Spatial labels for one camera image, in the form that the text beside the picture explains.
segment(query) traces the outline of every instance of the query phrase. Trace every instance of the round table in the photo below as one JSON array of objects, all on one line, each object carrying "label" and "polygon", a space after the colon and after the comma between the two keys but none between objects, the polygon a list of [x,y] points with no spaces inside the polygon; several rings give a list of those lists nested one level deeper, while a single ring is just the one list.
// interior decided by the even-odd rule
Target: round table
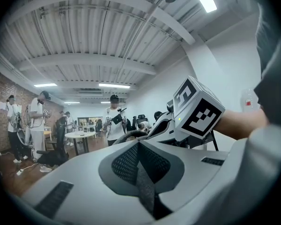
[{"label": "round table", "polygon": [[89,152],[89,145],[88,145],[88,139],[87,138],[91,137],[91,136],[95,136],[95,135],[96,135],[95,132],[87,132],[87,133],[83,133],[82,135],[78,135],[78,134],[76,134],[76,132],[72,132],[72,133],[65,134],[65,137],[73,139],[75,152],[76,152],[76,155],[78,156],[79,154],[78,154],[78,150],[77,150],[76,139],[82,138],[83,150],[84,150],[84,153],[87,153],[87,152]]}]

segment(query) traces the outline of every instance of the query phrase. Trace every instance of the white cube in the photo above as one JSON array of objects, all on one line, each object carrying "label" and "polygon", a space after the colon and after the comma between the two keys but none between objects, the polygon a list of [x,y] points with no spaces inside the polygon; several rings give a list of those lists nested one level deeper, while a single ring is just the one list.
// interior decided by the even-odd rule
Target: white cube
[{"label": "white cube", "polygon": [[215,94],[188,76],[173,97],[176,129],[203,139],[225,111]]}]

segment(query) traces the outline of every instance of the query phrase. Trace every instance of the paper sign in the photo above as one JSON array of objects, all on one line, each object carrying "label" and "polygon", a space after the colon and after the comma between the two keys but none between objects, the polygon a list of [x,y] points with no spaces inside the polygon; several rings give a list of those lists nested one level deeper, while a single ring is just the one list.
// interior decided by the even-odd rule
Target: paper sign
[{"label": "paper sign", "polygon": [[6,103],[0,102],[0,109],[6,110]]}]

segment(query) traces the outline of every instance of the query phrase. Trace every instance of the white sneaker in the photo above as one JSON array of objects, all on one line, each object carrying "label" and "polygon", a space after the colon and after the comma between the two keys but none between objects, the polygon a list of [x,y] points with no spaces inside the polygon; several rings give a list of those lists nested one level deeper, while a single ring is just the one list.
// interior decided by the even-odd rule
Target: white sneaker
[{"label": "white sneaker", "polygon": [[49,167],[46,167],[46,166],[41,166],[41,168],[40,168],[41,173],[49,173],[51,171],[52,171],[52,169]]},{"label": "white sneaker", "polygon": [[22,162],[21,160],[17,160],[17,159],[14,160],[14,163],[21,163],[21,162]]}]

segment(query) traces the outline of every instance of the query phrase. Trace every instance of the brick wall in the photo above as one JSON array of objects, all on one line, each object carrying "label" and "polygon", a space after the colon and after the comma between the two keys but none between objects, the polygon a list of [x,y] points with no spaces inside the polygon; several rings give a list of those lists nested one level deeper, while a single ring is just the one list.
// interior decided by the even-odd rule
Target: brick wall
[{"label": "brick wall", "polygon": [[[27,104],[30,104],[32,99],[37,97],[37,95],[20,87],[0,73],[0,102],[6,102],[6,99],[8,99],[10,95],[14,95],[16,97],[16,103],[22,105],[22,117],[25,113]],[[59,112],[64,108],[51,101],[46,101],[43,105],[43,109],[48,111],[52,110],[52,116],[46,120],[45,125],[53,129],[55,121],[59,118]],[[7,110],[0,109],[0,151],[10,148],[7,137],[7,126]]]}]

